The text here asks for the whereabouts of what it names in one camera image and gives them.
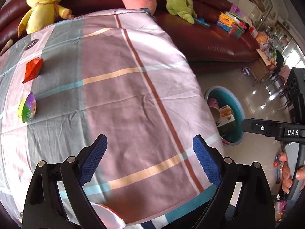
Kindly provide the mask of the person's right hand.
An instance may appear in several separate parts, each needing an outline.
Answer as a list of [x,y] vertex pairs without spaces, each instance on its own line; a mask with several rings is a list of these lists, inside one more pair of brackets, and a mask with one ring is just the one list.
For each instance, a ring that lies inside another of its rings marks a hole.
[[[287,163],[287,156],[286,153],[280,156],[280,161],[283,162],[282,167],[282,190],[289,194],[290,188],[293,184],[293,180],[291,178],[291,170]],[[305,179],[305,166],[301,167],[296,173],[297,180],[304,180]]]

